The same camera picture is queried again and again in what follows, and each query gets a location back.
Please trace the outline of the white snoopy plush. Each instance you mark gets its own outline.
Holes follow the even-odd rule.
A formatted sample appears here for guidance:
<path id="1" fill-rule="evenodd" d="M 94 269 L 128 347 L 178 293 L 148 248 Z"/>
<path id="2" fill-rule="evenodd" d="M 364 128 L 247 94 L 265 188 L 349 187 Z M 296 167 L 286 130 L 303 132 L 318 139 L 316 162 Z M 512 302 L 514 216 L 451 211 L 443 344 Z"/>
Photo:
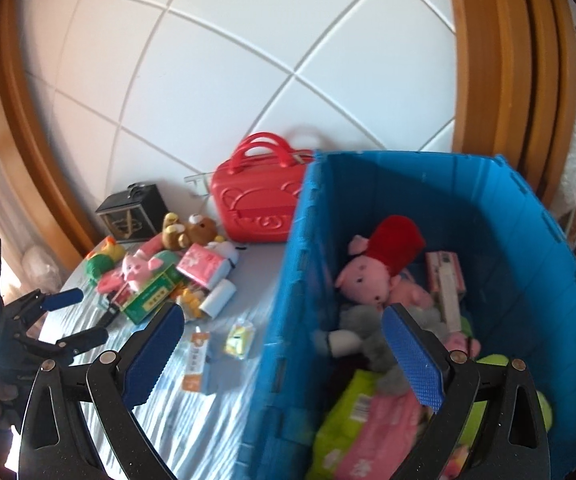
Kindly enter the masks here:
<path id="1" fill-rule="evenodd" d="M 240 255 L 245 250 L 245 247 L 238 247 L 230 240 L 222 240 L 222 242 L 214 240 L 208 244 L 208 248 L 227 260 L 232 269 L 236 268 Z"/>

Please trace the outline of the pink silver medicine box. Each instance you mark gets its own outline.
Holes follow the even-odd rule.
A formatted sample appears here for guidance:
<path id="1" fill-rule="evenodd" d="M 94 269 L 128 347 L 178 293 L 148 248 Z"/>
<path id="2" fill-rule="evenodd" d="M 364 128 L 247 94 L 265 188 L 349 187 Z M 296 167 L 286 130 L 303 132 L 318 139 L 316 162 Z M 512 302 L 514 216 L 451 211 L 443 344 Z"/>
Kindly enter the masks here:
<path id="1" fill-rule="evenodd" d="M 466 294 L 466 285 L 456 253 L 427 252 L 426 265 L 429 292 L 440 309 L 443 322 L 451 333 L 460 332 L 460 300 Z"/>

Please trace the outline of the green orange duck plush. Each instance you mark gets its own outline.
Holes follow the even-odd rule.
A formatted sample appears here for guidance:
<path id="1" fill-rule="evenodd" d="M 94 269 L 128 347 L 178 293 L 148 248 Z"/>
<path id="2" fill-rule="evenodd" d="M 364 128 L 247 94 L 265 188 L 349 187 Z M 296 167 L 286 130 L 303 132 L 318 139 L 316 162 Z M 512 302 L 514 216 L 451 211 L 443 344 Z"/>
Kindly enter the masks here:
<path id="1" fill-rule="evenodd" d="M 125 249 L 112 236 L 107 236 L 96 249 L 85 258 L 87 278 L 97 284 L 102 276 L 112 271 L 124 258 Z"/>

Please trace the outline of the black gift box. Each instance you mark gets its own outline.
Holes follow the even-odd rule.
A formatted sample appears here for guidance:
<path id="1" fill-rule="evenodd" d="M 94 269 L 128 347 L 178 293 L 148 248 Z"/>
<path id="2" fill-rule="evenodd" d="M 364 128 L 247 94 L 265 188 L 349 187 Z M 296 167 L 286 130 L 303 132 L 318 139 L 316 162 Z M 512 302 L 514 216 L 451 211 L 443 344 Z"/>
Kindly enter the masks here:
<path id="1" fill-rule="evenodd" d="M 134 183 L 108 196 L 96 214 L 119 243 L 144 242 L 161 233 L 169 212 L 157 185 Z"/>

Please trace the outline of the pink pig plush with glasses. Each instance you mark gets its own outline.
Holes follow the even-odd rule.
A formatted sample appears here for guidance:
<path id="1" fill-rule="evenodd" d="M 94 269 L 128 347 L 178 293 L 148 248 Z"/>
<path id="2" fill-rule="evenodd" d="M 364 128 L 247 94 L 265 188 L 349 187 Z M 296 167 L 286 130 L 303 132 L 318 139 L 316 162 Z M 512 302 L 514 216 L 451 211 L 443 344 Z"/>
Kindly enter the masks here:
<path id="1" fill-rule="evenodd" d="M 102 295 L 120 292 L 125 286 L 131 292 L 140 292 L 158 273 L 168 266 L 177 266 L 180 261 L 181 254 L 164 248 L 161 234 L 157 234 L 140 244 L 135 252 L 125 249 L 125 256 L 117 266 L 93 284 Z"/>

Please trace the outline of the brown bear plush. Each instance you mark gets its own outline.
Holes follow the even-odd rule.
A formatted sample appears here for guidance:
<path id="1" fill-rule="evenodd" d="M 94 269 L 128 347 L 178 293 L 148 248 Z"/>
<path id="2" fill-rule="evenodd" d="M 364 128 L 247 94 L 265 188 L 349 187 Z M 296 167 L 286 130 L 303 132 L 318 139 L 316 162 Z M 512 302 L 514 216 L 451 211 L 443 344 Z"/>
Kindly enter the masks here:
<path id="1" fill-rule="evenodd" d="M 192 244 L 206 246 L 218 237 L 218 227 L 214 220 L 202 214 L 192 214 L 187 220 L 174 212 L 168 212 L 162 224 L 162 245 L 167 250 L 188 249 Z"/>

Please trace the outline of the pink tissue pack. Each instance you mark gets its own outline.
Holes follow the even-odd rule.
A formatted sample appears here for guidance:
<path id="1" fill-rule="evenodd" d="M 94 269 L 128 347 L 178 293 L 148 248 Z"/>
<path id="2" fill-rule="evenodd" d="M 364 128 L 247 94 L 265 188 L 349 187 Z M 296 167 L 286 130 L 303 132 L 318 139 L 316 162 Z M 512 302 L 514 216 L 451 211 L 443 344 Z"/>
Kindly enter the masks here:
<path id="1" fill-rule="evenodd" d="M 230 263 L 207 246 L 192 244 L 177 263 L 177 271 L 203 288 L 212 290 L 230 274 Z"/>
<path id="2" fill-rule="evenodd" d="M 417 440 L 424 414 L 414 392 L 377 394 L 363 428 L 335 471 L 336 479 L 390 479 Z"/>

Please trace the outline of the red toy suitcase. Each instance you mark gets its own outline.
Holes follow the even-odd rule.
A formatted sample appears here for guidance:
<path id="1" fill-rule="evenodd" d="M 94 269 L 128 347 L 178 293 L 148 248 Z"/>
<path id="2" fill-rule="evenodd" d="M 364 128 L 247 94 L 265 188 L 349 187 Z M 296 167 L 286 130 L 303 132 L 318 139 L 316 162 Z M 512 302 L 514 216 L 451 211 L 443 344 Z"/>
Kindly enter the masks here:
<path id="1" fill-rule="evenodd" d="M 210 192 L 227 236 L 282 243 L 289 235 L 311 150 L 271 132 L 247 136 L 212 174 Z"/>

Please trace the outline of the lime green wipes pack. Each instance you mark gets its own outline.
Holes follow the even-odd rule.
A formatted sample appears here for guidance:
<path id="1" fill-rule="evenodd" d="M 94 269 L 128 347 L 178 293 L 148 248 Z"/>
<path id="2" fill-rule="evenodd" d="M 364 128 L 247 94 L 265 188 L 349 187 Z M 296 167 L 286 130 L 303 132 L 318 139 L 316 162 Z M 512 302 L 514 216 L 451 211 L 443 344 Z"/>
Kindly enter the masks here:
<path id="1" fill-rule="evenodd" d="M 357 370 L 346 390 L 324 418 L 314 439 L 312 463 L 305 479 L 333 479 L 367 422 L 370 404 L 382 374 Z"/>

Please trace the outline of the green medicine box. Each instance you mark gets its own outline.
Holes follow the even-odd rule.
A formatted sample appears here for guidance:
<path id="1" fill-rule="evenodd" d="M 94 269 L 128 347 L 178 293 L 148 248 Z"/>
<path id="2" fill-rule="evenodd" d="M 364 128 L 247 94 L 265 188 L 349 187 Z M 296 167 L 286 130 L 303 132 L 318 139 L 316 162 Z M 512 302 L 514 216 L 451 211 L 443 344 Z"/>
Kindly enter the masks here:
<path id="1" fill-rule="evenodd" d="M 146 320 L 174 289 L 184 281 L 176 266 L 168 266 L 150 280 L 140 292 L 134 292 L 121 307 L 123 314 L 135 325 Z"/>

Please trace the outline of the wall power socket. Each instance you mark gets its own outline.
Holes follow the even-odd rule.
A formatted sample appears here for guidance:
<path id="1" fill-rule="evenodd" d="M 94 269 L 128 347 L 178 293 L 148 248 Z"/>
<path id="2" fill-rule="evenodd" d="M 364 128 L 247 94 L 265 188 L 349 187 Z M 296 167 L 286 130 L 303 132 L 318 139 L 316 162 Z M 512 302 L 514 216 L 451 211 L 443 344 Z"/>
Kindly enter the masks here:
<path id="1" fill-rule="evenodd" d="M 199 197 L 209 196 L 212 172 L 202 172 L 201 174 L 191 174 L 190 176 L 184 177 L 184 183 L 189 188 L 192 195 Z"/>

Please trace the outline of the grey fluffy plush toy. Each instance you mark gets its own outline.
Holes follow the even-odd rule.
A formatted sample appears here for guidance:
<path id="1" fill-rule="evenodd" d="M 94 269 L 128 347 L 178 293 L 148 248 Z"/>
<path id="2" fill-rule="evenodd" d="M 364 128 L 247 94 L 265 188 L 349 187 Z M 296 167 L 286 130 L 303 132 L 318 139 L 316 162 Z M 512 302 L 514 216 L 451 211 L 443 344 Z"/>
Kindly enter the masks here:
<path id="1" fill-rule="evenodd" d="M 322 356 L 339 359 L 361 354 L 367 369 L 380 374 L 377 391 L 400 396 L 410 390 L 402 368 L 389 348 L 381 329 L 381 312 L 367 304 L 344 307 L 339 316 L 338 330 L 317 330 L 312 335 L 315 349 Z"/>

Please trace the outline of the orange white small box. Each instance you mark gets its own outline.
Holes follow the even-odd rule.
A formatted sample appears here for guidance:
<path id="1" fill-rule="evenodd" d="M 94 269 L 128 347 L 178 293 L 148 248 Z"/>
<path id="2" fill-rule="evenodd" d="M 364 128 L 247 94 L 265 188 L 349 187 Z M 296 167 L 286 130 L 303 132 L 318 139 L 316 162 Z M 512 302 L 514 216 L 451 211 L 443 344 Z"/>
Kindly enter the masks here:
<path id="1" fill-rule="evenodd" d="M 182 389 L 186 392 L 206 394 L 209 390 L 211 334 L 193 332 L 190 336 Z"/>

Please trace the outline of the pink pig plush red dress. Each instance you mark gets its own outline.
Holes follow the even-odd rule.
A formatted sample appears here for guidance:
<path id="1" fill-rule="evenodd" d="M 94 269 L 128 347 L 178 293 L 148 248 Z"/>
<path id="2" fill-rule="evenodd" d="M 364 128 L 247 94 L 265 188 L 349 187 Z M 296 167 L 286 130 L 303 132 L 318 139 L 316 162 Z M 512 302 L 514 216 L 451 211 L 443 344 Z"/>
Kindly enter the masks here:
<path id="1" fill-rule="evenodd" d="M 348 247 L 352 259 L 339 272 L 335 288 L 354 304 L 380 310 L 392 304 L 431 309 L 432 296 L 406 270 L 425 247 L 416 223 L 392 214 L 370 237 L 352 238 Z"/>

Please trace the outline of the cream yellow plush toy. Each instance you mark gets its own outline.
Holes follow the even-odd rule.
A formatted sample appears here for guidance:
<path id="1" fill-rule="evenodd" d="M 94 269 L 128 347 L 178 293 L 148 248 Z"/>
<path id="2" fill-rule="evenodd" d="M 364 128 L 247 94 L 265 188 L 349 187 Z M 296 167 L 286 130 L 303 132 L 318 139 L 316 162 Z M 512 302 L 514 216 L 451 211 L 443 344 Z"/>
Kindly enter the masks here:
<path id="1" fill-rule="evenodd" d="M 177 287 L 172 292 L 172 299 L 182 309 L 186 320 L 195 321 L 203 317 L 200 309 L 204 297 L 189 287 Z"/>

